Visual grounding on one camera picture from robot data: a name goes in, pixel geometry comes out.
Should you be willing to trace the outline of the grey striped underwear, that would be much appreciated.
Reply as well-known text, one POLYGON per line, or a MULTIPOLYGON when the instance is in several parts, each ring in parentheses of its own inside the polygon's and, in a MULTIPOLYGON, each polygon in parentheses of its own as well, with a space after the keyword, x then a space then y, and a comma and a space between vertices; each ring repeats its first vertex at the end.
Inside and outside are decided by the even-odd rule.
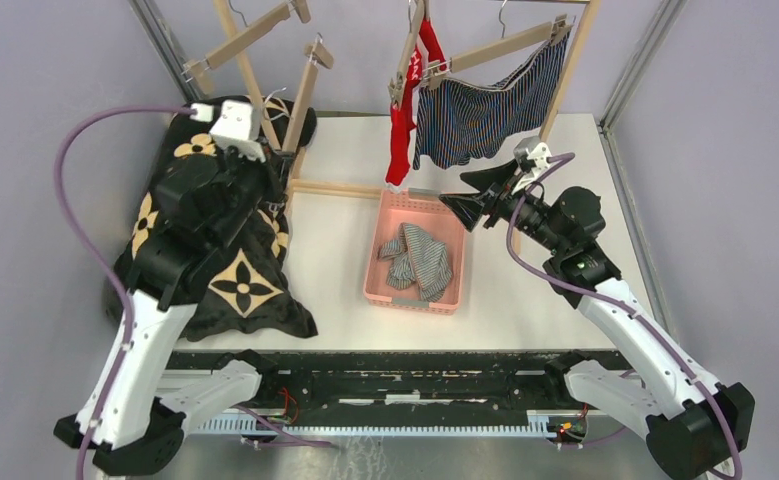
POLYGON ((390 263, 387 285, 415 287, 420 301, 440 300, 453 278, 447 245, 416 224, 400 223, 396 235, 379 247, 377 259, 390 263))

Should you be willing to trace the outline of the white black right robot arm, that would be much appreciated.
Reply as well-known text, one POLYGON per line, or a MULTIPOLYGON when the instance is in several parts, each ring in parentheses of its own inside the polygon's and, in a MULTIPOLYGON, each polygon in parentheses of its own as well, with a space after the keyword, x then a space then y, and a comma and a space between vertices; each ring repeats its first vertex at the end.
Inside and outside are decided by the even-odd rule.
POLYGON ((466 172, 469 191, 444 194, 442 203, 468 230, 506 221, 550 254, 536 275, 616 347, 631 368, 614 373, 573 351, 548 367, 543 394, 556 407, 578 401, 639 436, 672 479, 743 475, 755 400, 741 383, 723 384, 700 365, 640 304, 620 269, 598 243, 604 229, 601 201, 573 186, 555 200, 541 194, 540 179, 525 180, 502 165, 466 172))

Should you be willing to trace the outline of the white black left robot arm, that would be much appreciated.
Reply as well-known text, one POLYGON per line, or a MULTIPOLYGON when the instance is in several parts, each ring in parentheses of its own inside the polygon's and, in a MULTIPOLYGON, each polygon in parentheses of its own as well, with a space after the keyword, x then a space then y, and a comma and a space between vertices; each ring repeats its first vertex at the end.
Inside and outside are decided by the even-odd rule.
POLYGON ((225 410, 277 399, 279 379, 250 351, 176 392, 162 396, 157 386, 211 281, 231 272, 256 283, 243 257, 226 252, 259 206, 283 199, 291 164, 290 156, 265 147, 257 157, 228 147, 189 155, 153 183, 161 216, 117 287, 123 320, 107 363, 85 406, 54 428, 104 474, 155 474, 188 434, 225 410))

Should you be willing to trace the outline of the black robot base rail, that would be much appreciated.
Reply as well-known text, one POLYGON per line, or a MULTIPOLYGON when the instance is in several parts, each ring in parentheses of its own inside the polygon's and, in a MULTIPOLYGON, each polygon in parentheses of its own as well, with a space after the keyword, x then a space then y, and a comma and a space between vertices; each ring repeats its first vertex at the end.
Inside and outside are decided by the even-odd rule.
POLYGON ((558 392, 558 351, 263 352, 258 392, 201 426, 300 437, 534 438, 596 446, 625 428, 558 392))

